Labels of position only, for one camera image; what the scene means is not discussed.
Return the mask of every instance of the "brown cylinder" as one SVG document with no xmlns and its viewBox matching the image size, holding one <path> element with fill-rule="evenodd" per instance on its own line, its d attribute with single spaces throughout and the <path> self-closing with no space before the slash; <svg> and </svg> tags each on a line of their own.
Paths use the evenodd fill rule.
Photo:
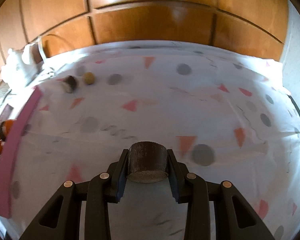
<svg viewBox="0 0 300 240">
<path fill-rule="evenodd" d="M 167 149 L 154 142 L 137 142 L 129 149 L 127 178 L 152 183 L 168 176 Z"/>
</svg>

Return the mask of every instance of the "silver screw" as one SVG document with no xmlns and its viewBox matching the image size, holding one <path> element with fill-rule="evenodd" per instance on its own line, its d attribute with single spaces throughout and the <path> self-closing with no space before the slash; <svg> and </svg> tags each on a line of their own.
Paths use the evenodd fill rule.
<svg viewBox="0 0 300 240">
<path fill-rule="evenodd" d="M 222 183 L 222 185 L 224 186 L 224 187 L 226 187 L 226 188 L 230 188 L 231 186 L 232 186 L 232 184 L 231 184 L 231 182 L 229 182 L 229 181 L 224 181 L 223 183 Z"/>
<path fill-rule="evenodd" d="M 106 172 L 101 173 L 101 174 L 100 174 L 100 178 L 101 178 L 101 179 L 107 179 L 107 178 L 109 178 L 109 174 L 106 173 Z"/>
<path fill-rule="evenodd" d="M 195 179 L 196 177 L 197 177 L 197 175 L 195 175 L 194 173 L 189 172 L 189 173 L 187 174 L 187 178 L 188 178 L 188 179 Z"/>
<path fill-rule="evenodd" d="M 73 184 L 73 182 L 72 182 L 71 180 L 67 180 L 67 181 L 63 184 L 63 186 L 65 186 L 65 187 L 71 187 L 72 184 Z"/>
</svg>

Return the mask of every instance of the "brown wooden wall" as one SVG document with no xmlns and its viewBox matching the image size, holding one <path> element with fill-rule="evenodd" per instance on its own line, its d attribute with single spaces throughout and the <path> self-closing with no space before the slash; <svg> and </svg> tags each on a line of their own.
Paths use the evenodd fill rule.
<svg viewBox="0 0 300 240">
<path fill-rule="evenodd" d="M 0 69 L 10 47 L 42 35 L 48 57 L 127 40 L 188 41 L 279 60 L 287 0 L 6 0 Z"/>
</svg>

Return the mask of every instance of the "pink bar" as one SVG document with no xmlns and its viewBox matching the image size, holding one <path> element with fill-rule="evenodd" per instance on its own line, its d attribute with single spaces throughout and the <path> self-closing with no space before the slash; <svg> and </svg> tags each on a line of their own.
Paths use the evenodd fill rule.
<svg viewBox="0 0 300 240">
<path fill-rule="evenodd" d="M 0 155 L 0 216 L 2 217 L 11 217 L 10 184 L 13 178 L 21 134 L 41 96 L 40 89 L 36 87 L 11 127 Z"/>
</svg>

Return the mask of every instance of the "pink strip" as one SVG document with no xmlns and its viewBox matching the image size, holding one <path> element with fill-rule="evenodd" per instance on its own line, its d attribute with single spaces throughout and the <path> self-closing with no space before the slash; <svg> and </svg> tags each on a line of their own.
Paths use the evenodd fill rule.
<svg viewBox="0 0 300 240">
<path fill-rule="evenodd" d="M 10 184 L 21 134 L 41 96 L 40 89 L 36 87 L 11 127 L 0 155 L 0 216 L 5 218 L 11 217 Z"/>
</svg>

